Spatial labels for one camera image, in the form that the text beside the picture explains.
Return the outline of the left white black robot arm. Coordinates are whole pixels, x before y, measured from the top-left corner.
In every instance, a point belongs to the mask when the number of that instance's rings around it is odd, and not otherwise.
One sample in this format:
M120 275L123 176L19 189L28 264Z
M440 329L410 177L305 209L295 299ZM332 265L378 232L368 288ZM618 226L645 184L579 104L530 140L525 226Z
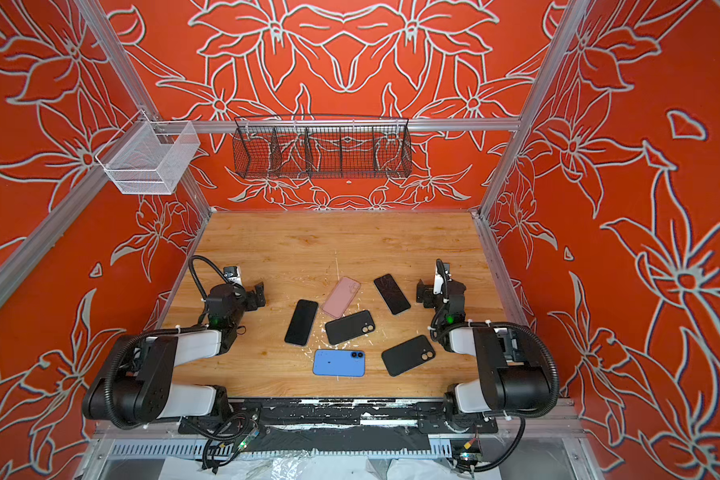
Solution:
M203 302L196 323L120 336L84 395L86 419L121 430L176 419L205 432L234 416L225 387L181 384L174 370L227 353L244 331L244 314L266 305L265 285L247 289L238 267L220 268L201 255L187 268Z

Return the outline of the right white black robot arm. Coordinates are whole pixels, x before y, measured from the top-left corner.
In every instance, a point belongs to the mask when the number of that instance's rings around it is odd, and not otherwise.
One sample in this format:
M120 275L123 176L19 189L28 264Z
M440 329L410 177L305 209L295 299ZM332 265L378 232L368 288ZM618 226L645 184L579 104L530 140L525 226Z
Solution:
M465 310L466 286L438 259L431 285L419 282L416 301L434 311L430 338L450 353L475 359L477 378L446 392L458 414L539 418L557 406L560 377L555 360L529 327L473 321Z

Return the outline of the pink phone case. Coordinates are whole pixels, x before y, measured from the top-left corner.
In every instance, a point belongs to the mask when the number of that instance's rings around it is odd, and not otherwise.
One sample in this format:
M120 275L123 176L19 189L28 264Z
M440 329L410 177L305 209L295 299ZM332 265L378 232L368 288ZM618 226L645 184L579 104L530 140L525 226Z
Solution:
M333 319L341 318L360 290L361 284L349 277L339 279L321 310Z

